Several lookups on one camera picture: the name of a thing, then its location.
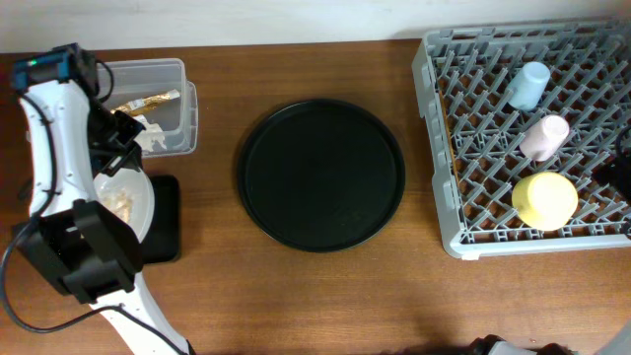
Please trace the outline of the gold snack wrapper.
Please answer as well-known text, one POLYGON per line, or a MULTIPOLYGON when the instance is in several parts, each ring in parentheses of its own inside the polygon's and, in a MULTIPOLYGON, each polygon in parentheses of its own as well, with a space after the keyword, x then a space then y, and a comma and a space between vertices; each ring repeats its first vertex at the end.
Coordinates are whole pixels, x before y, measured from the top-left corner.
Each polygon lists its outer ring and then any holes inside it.
POLYGON ((130 116, 137 116, 179 98, 180 92, 178 90, 170 90, 162 94, 127 102, 124 105, 113 108, 110 112, 116 113, 117 111, 120 111, 130 116))

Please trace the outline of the grey plate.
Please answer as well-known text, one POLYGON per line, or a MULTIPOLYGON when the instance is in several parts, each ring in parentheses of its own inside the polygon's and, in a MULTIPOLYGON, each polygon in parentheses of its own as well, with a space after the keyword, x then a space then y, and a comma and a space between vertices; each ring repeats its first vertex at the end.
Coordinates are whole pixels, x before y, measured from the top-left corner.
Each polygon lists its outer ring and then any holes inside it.
POLYGON ((131 220, 126 223, 132 228, 138 241, 143 242, 154 216, 155 197, 153 186, 143 172, 121 169, 113 177, 99 174, 94 179, 99 197, 102 191, 124 190, 133 201, 131 220))

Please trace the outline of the food scraps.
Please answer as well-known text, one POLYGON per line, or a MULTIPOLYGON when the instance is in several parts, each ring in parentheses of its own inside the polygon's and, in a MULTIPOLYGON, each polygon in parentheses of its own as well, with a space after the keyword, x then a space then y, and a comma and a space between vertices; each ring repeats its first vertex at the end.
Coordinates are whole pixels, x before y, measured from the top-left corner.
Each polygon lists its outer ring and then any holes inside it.
POLYGON ((129 223, 133 209, 131 197, 124 191, 102 191, 100 203, 124 223, 129 223))

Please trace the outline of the yellow bowl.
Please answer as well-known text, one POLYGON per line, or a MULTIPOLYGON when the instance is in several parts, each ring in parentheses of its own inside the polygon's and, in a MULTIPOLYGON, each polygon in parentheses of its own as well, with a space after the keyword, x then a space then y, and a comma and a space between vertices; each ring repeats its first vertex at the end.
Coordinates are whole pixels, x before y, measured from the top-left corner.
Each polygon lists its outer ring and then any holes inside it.
POLYGON ((576 187, 558 173, 542 172, 521 179, 512 205, 529 227, 550 232, 564 227, 578 207, 576 187))

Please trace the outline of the pink cup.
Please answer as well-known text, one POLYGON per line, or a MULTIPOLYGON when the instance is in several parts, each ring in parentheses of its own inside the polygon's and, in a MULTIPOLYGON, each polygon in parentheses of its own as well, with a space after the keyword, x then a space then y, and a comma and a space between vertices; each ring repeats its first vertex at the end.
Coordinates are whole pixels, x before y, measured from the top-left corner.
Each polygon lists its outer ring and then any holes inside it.
POLYGON ((567 120, 559 115, 547 115, 526 131, 520 150, 536 162, 549 159, 570 133, 567 120))

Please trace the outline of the light blue cup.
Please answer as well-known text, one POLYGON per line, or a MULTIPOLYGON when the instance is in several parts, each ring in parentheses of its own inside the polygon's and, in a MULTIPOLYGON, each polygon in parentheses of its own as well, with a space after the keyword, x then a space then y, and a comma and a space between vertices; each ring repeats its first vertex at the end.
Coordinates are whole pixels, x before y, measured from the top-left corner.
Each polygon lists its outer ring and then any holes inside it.
POLYGON ((550 70, 543 63, 537 61, 526 63, 507 87, 512 92, 508 104, 520 110, 534 109, 550 77, 550 70))

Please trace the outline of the white tissue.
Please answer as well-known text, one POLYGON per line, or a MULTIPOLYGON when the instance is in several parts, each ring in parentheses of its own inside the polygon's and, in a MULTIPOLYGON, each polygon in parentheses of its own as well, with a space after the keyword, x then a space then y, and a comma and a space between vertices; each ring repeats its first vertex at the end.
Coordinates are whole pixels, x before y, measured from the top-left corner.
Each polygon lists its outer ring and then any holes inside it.
POLYGON ((143 114, 134 116, 134 119, 144 126, 135 138, 143 151, 157 152, 167 149, 165 132, 158 123, 150 123, 143 114))

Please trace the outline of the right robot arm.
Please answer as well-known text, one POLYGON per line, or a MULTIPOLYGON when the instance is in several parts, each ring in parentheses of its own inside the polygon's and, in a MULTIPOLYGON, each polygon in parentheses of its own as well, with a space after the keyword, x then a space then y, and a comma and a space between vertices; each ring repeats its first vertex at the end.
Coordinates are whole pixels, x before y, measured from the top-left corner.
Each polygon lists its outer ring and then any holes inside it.
MULTIPOLYGON (((564 226, 578 206, 578 192, 564 176, 553 172, 536 173, 520 180, 512 193, 519 217, 531 227, 551 231, 564 226)), ((471 355, 573 355, 566 346, 548 343, 539 349, 525 349, 490 334, 476 338, 466 349, 471 355)))

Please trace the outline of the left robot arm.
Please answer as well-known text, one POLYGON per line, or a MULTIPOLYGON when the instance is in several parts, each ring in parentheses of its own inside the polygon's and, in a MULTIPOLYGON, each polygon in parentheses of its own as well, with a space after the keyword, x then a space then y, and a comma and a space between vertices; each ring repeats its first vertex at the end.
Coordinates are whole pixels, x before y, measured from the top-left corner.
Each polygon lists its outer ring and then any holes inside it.
POLYGON ((179 257, 180 188, 148 177, 137 137, 143 124, 109 110, 105 64, 76 43, 16 62, 11 84, 27 117, 34 170, 29 219, 18 250, 61 295, 102 315, 136 354, 189 354, 143 275, 179 257))

